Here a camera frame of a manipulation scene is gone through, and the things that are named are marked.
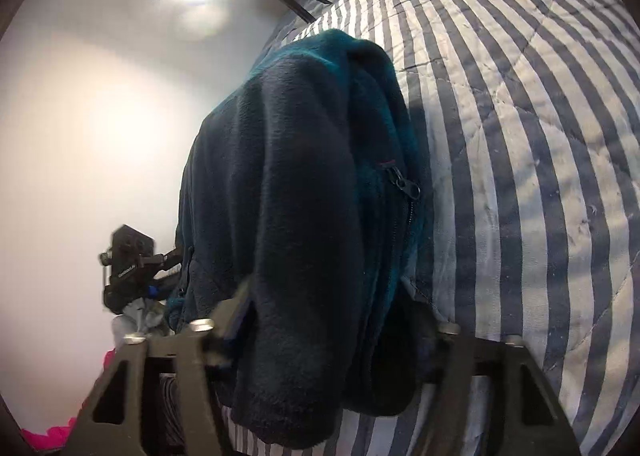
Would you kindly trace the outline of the teal fleece jacket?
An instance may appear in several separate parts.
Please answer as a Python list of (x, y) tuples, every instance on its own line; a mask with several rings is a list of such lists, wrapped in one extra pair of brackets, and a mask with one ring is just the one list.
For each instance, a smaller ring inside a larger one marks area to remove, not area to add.
[(390, 58), (342, 31), (280, 48), (205, 118), (183, 170), (167, 319), (181, 330), (247, 286), (224, 397), (237, 424), (304, 450), (342, 408), (409, 405), (422, 189)]

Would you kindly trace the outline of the blue white striped quilt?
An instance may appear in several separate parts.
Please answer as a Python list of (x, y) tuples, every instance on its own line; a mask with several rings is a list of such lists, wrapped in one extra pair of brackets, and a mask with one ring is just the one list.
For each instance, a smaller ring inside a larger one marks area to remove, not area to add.
[(639, 30), (621, 0), (334, 0), (385, 49), (430, 158), (416, 296), (523, 338), (582, 454), (639, 407)]

